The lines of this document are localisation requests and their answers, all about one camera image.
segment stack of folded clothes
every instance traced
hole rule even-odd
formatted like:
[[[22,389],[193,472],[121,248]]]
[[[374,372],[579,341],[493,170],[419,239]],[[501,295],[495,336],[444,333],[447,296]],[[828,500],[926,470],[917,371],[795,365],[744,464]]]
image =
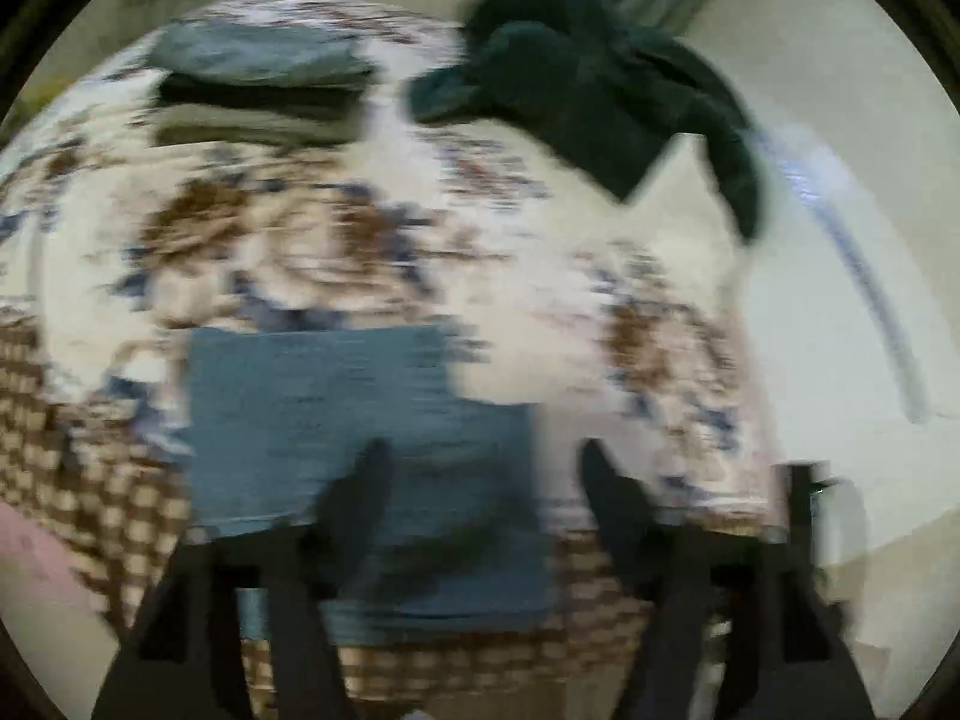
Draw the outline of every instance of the stack of folded clothes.
[[[160,84],[155,139],[329,146],[360,137],[374,66],[359,38],[309,26],[178,20],[149,64]]]

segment dark green towel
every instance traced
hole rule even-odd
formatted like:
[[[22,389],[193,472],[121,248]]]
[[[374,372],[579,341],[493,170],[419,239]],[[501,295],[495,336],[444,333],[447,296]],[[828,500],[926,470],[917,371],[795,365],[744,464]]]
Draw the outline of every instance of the dark green towel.
[[[507,119],[621,201],[674,134],[702,134],[742,236],[757,235],[748,119],[694,52],[603,0],[482,0],[463,31],[467,60],[411,83],[418,122]]]
[[[174,143],[270,143],[274,146],[337,146],[360,139],[363,109],[356,105],[339,119],[309,119],[275,111],[181,103],[160,108],[152,118],[157,146]]]
[[[360,38],[315,26],[174,20],[147,60],[151,67],[233,86],[366,89],[374,66]]]

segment blue cloth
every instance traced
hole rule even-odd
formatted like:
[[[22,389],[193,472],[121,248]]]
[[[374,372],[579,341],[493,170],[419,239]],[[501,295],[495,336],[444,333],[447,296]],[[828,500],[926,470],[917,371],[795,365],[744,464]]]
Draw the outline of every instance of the blue cloth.
[[[315,26],[175,20],[147,62],[191,79],[230,86],[366,89],[374,66],[359,38]]]
[[[303,519],[372,437],[395,458],[371,549],[326,621],[341,644],[529,630],[552,608],[526,406],[453,396],[435,327],[239,336],[195,331],[189,394],[200,524]],[[267,637],[258,593],[244,635]]]

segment bed sheet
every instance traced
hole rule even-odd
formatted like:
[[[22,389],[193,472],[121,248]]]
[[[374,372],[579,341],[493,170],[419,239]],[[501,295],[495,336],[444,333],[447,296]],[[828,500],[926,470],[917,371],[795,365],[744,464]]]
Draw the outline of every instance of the bed sheet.
[[[155,36],[21,133],[0,156],[0,408],[22,434],[0,458],[22,466],[6,498],[83,555],[102,610],[128,624],[189,517],[176,469],[191,454],[191,328],[438,323],[459,394],[538,404],[563,608],[528,637],[342,652],[350,689],[488,689],[627,656],[642,613],[589,533],[576,443],[605,439],[664,503],[721,526],[773,507],[760,414],[725,322],[744,254],[699,142],[675,138],[620,206],[506,124],[411,122],[404,81],[456,61],[451,23],[343,0],[225,0],[194,17],[363,35],[380,68],[365,137],[339,149],[155,148],[163,74],[144,64]],[[55,479],[59,464],[72,485]],[[248,646],[262,688],[265,645]],[[448,651],[462,668],[444,666]]]

